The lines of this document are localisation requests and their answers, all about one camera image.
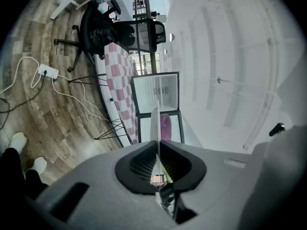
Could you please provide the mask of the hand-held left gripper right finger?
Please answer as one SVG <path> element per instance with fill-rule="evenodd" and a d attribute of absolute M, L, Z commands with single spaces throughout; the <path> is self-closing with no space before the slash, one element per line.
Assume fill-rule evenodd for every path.
<path fill-rule="evenodd" d="M 207 167 L 196 156 L 196 147 L 174 141 L 160 141 L 160 161 L 172 180 L 173 190 L 187 192 L 195 189 L 205 177 Z"/>

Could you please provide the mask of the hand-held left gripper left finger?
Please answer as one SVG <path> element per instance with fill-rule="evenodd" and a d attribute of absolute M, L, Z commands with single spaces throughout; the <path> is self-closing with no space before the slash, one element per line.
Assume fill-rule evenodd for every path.
<path fill-rule="evenodd" d="M 154 195 L 151 176 L 157 162 L 157 142 L 150 141 L 124 147 L 124 155 L 115 165 L 117 179 L 134 194 Z"/>

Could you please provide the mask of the purple eggplant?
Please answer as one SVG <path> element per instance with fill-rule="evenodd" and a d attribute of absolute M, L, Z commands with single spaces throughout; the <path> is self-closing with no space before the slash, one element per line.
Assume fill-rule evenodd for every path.
<path fill-rule="evenodd" d="M 171 118 L 168 114 L 160 115 L 160 131 L 161 131 L 161 140 L 171 141 L 172 138 L 172 123 Z M 173 180 L 166 172 L 164 166 L 161 166 L 162 172 L 165 175 L 166 181 L 168 183 L 173 183 Z"/>

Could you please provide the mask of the white plate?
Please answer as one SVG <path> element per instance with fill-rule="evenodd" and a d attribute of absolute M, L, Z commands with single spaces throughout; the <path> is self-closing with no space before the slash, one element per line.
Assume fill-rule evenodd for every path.
<path fill-rule="evenodd" d="M 160 127 L 160 103 L 157 100 L 157 107 L 153 109 L 151 113 L 151 128 L 150 128 L 150 140 L 156 141 L 156 164 L 153 169 L 153 174 L 162 174 L 162 165 L 160 161 L 160 141 L 161 141 L 161 127 Z"/>

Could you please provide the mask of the black mini fridge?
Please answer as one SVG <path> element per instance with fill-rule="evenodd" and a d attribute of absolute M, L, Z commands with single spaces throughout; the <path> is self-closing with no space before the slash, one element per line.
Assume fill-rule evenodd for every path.
<path fill-rule="evenodd" d="M 132 78 L 132 96 L 136 107 L 138 142 L 150 140 L 151 112 L 159 107 L 161 115 L 169 115 L 171 140 L 184 143 L 182 116 L 179 108 L 179 73 L 167 72 Z"/>

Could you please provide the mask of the black hairpin table leg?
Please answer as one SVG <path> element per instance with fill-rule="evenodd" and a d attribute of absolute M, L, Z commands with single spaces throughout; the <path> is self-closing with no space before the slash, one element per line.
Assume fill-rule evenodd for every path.
<path fill-rule="evenodd" d="M 126 131 L 124 129 L 123 122 L 120 118 L 109 121 L 110 128 L 103 132 L 98 137 L 94 138 L 94 140 L 104 140 L 104 139 L 111 139 L 111 138 L 120 138 L 126 136 Z"/>
<path fill-rule="evenodd" d="M 106 74 L 96 74 L 96 75 L 89 75 L 85 77 L 75 78 L 72 80 L 68 80 L 68 83 L 81 83 L 81 84 L 88 84 L 88 85 L 96 85 L 96 86 L 108 86 L 106 84 L 106 80 L 102 79 L 101 77 L 106 77 Z M 95 79 L 95 82 L 84 82 L 83 80 L 86 79 Z"/>

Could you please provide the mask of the white shoe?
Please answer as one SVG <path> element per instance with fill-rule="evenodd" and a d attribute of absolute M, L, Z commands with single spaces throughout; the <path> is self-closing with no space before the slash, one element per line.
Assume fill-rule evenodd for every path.
<path fill-rule="evenodd" d="M 36 171 L 38 175 L 41 175 L 47 167 L 47 161 L 43 157 L 38 157 L 34 160 L 33 166 L 25 170 L 24 177 L 28 171 Z"/>
<path fill-rule="evenodd" d="M 26 143 L 27 137 L 23 132 L 18 132 L 12 136 L 9 147 L 15 149 L 19 154 L 21 154 Z"/>

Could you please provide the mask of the person's white shirt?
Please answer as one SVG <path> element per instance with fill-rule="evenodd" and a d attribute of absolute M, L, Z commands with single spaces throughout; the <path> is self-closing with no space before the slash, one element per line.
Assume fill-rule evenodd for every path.
<path fill-rule="evenodd" d="M 239 230 L 307 228 L 307 126 L 281 132 L 266 147 Z"/>

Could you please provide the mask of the pink checkered tablecloth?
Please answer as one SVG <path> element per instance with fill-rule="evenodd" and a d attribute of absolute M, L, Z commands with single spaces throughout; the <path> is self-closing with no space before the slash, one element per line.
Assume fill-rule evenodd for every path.
<path fill-rule="evenodd" d="M 136 107 L 132 98 L 131 79 L 134 61 L 116 43 L 104 47 L 106 81 L 124 129 L 133 144 L 138 143 Z"/>

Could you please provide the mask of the person's black trousers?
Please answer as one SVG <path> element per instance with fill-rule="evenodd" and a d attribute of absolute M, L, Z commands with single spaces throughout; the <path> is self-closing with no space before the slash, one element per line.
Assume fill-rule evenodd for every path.
<path fill-rule="evenodd" d="M 0 158 L 0 194 L 10 199 L 26 196 L 36 200 L 47 187 L 37 170 L 30 168 L 22 171 L 21 159 L 16 149 L 5 150 Z"/>

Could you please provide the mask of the white power strip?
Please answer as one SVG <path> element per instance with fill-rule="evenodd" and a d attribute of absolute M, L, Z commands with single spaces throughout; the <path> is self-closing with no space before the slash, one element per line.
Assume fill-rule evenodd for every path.
<path fill-rule="evenodd" d="M 37 74 L 56 80 L 58 78 L 59 71 L 45 64 L 40 64 L 37 70 Z"/>

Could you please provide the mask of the black office chair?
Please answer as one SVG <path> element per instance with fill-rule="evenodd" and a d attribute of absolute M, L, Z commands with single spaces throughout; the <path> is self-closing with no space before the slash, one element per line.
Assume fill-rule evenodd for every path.
<path fill-rule="evenodd" d="M 110 0 L 111 8 L 104 13 L 95 5 L 89 6 L 82 16 L 81 26 L 74 25 L 77 31 L 78 42 L 54 39 L 54 44 L 65 44 L 78 48 L 76 58 L 67 71 L 75 70 L 81 53 L 84 53 L 91 64 L 94 64 L 93 55 L 101 59 L 105 57 L 105 46 L 116 43 L 127 51 L 141 51 L 155 53 L 157 45 L 166 42 L 165 26 L 153 19 L 136 21 L 113 22 L 109 17 L 111 13 L 121 14 L 116 0 Z"/>

